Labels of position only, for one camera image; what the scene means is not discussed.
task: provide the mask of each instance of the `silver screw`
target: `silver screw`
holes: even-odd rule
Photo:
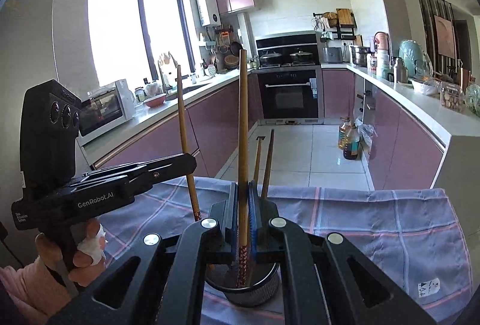
[[[339,245],[343,242],[343,237],[341,234],[332,233],[328,235],[328,240],[335,245]]]
[[[205,229],[211,229],[211,228],[217,226],[217,221],[215,221],[213,218],[205,218],[205,219],[202,221],[202,226],[203,226]]]
[[[160,237],[155,233],[147,234],[143,239],[143,242],[145,243],[145,245],[155,245],[159,241],[160,241]]]
[[[283,218],[277,217],[272,219],[270,223],[272,224],[272,226],[275,226],[275,227],[284,227],[287,224],[287,221],[285,221],[285,219]]]

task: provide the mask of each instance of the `window frame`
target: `window frame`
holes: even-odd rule
[[[187,57],[190,66],[190,72],[195,72],[195,60],[194,60],[194,51],[190,42],[190,35],[187,26],[187,19],[185,15],[185,8],[183,0],[177,0],[178,14],[180,16],[180,24],[183,32],[183,40],[185,41],[185,48],[187,50]],[[148,67],[150,68],[150,73],[152,75],[152,80],[159,80],[159,75],[157,71],[157,65],[155,59],[153,58],[152,46],[150,45],[150,35],[148,34],[148,27],[146,22],[145,15],[145,5],[143,0],[138,0],[138,12],[140,13],[140,24],[142,26],[142,35],[143,43],[145,44],[145,51],[148,59]]]

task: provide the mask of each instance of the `red bowl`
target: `red bowl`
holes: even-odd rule
[[[163,93],[161,95],[157,95],[143,101],[143,104],[145,104],[147,107],[150,107],[150,108],[158,107],[159,105],[162,105],[165,103],[166,98],[167,98],[167,95]]]

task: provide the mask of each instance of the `pink sleeve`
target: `pink sleeve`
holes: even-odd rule
[[[0,282],[33,325],[43,325],[70,301],[66,288],[54,280],[39,257],[18,271],[0,268]]]

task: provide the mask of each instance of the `plastic bottle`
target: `plastic bottle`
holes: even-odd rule
[[[339,149],[343,150],[345,133],[350,129],[350,117],[340,118],[343,123],[338,126],[338,143]]]
[[[356,160],[359,155],[359,148],[360,134],[355,123],[352,123],[350,129],[345,133],[343,156],[347,160]]]

